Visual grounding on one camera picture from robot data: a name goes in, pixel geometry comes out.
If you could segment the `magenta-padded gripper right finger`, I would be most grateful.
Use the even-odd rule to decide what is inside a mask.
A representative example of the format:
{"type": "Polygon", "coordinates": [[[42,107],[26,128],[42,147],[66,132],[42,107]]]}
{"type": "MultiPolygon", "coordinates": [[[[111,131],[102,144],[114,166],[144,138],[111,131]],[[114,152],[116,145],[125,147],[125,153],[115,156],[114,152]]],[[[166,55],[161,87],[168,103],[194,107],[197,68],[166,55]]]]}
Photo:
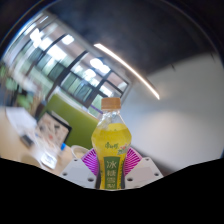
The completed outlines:
{"type": "Polygon", "coordinates": [[[140,188],[163,177],[150,157],[142,157],[133,148],[126,154],[123,173],[126,189],[140,188]]]}

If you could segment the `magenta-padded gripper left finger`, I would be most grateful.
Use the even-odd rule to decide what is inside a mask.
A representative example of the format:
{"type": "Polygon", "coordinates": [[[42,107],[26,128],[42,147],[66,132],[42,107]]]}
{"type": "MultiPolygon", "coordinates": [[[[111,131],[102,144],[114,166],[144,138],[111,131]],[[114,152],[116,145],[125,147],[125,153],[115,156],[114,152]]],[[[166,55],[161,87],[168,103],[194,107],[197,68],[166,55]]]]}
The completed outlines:
{"type": "Polygon", "coordinates": [[[89,150],[81,159],[74,158],[60,176],[84,188],[94,189],[99,173],[99,163],[94,149],[89,150]]]}

